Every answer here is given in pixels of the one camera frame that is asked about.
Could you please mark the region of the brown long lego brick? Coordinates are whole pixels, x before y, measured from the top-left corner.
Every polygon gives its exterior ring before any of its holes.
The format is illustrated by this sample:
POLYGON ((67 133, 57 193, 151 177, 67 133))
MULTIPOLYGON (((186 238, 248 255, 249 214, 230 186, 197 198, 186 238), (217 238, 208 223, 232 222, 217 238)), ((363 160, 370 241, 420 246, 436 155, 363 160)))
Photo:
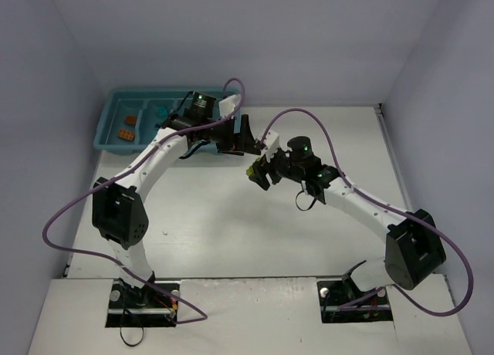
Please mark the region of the brown long lego brick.
POLYGON ((117 137, 121 140, 133 141, 135 138, 135 133, 132 130, 121 129, 117 132, 117 137))

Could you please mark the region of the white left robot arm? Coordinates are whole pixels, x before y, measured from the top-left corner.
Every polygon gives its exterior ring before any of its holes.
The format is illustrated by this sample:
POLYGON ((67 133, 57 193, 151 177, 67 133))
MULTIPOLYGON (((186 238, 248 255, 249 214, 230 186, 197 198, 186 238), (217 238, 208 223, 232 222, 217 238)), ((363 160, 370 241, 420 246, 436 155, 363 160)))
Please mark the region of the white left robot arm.
POLYGON ((248 115, 237 111, 241 101, 239 94, 217 101, 194 93, 191 105, 167 115, 154 139, 115 182, 104 177, 95 182, 92 224, 122 264, 123 284, 141 291, 155 280, 143 243, 150 224, 144 204, 172 164, 206 141, 215 143, 221 154, 259 154, 248 115))

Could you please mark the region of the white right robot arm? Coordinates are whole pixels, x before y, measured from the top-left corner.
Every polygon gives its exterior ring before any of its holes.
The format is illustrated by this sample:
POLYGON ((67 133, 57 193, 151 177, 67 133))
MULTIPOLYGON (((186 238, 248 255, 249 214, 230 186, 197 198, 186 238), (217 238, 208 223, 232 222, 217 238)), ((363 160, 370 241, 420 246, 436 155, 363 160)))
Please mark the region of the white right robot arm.
POLYGON ((282 179, 294 181, 304 194, 342 211, 384 243, 383 256, 360 262, 347 272, 347 279, 359 291, 393 284, 413 290, 445 262, 441 239, 430 229, 434 220, 429 213, 422 209, 392 212, 386 204, 365 200, 344 182, 335 167, 313 153, 308 137, 294 137, 283 150, 278 136, 268 136, 256 141, 255 148, 261 156, 246 171, 250 181, 263 190, 282 179))

